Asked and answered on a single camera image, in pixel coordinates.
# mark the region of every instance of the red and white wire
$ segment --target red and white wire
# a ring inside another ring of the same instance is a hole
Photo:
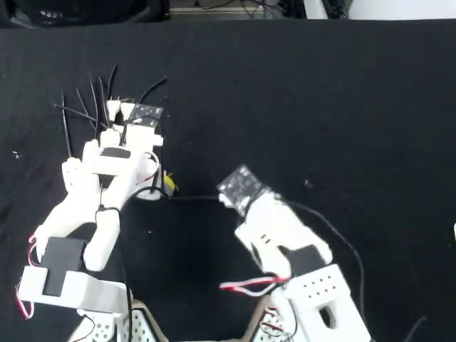
[[[19,283],[16,285],[16,303],[17,306],[19,307],[19,311],[21,312],[23,318],[25,320],[30,319],[33,317],[33,314],[35,313],[35,304],[33,302],[30,302],[29,305],[29,310],[27,310],[25,304],[21,299],[19,299],[19,286],[21,285],[21,279],[19,279]]]
[[[260,278],[253,278],[244,281],[229,281],[226,283],[221,283],[219,285],[220,289],[225,288],[233,288],[233,287],[243,287],[243,286],[250,286],[250,285],[260,285],[260,284],[271,284],[271,283],[285,283],[289,279],[288,278],[280,278],[278,276],[263,276]]]
[[[231,281],[227,283],[221,283],[219,288],[221,290],[240,292],[251,297],[261,297],[271,291],[278,283],[287,282],[289,279],[280,278],[277,276],[263,276],[261,278],[253,278],[245,281]],[[244,286],[269,284],[266,288],[261,291],[251,291],[245,289]]]
[[[28,264],[30,266],[38,266],[38,264],[36,262],[33,261],[33,250],[36,248],[36,242],[34,242],[30,248],[28,248],[28,252],[27,252],[27,259],[28,259]]]
[[[277,311],[277,308],[275,308],[273,306],[266,306],[264,308],[264,312],[266,312],[267,314],[269,314],[271,316],[278,316],[279,315],[279,312]]]
[[[258,291],[258,292],[250,291],[250,290],[245,289],[244,287],[240,287],[240,286],[226,287],[226,288],[223,288],[222,290],[240,292],[242,294],[246,294],[247,296],[251,296],[251,297],[261,297],[261,296],[264,296],[265,294],[267,294],[269,291],[271,291],[275,286],[276,286],[276,284],[270,284],[265,289],[262,289],[261,291]]]

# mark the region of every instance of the mounting hole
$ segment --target mounting hole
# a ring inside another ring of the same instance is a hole
[[[331,309],[328,306],[325,306],[324,308],[320,309],[319,312],[321,319],[325,323],[325,326],[330,329],[334,329],[336,327],[336,320],[334,319],[334,315]]]

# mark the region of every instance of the black table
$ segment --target black table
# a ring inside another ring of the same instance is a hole
[[[36,306],[14,285],[27,236],[64,197],[60,92],[88,99],[88,74],[119,65],[114,95],[165,107],[166,168],[183,195],[211,195],[245,162],[290,200],[323,212],[359,250],[377,341],[453,341],[456,289],[456,21],[119,25],[0,32],[0,333],[63,341],[73,310]],[[92,131],[71,119],[81,153]],[[19,158],[12,154],[17,151]],[[335,254],[354,298],[352,253],[302,215]],[[221,281],[259,275],[217,203],[135,201],[125,213],[134,294],[172,341],[240,337],[255,300]]]

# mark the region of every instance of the white wall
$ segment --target white wall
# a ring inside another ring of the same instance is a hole
[[[456,0],[353,0],[350,19],[408,20],[456,18]]]

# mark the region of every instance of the perforated metal plate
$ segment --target perforated metal plate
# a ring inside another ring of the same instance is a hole
[[[261,319],[260,323],[261,322],[274,324],[275,326],[284,328],[279,316],[271,315],[267,312],[264,313],[263,318]],[[251,342],[270,342],[270,341],[271,342],[287,342],[288,341],[289,337],[286,333],[280,334],[278,336],[277,331],[275,331],[273,328],[270,328],[268,326],[262,326],[262,328],[263,329],[258,327],[258,329],[255,331],[255,334],[252,336]]]
[[[133,327],[132,327],[132,342],[158,342],[154,333],[152,332],[152,328],[149,325],[147,320],[147,316],[143,313],[140,309],[133,309],[132,310],[132,318],[133,318]],[[128,341],[128,322],[125,322],[123,327],[123,334],[122,340],[118,339],[118,342],[126,342]]]

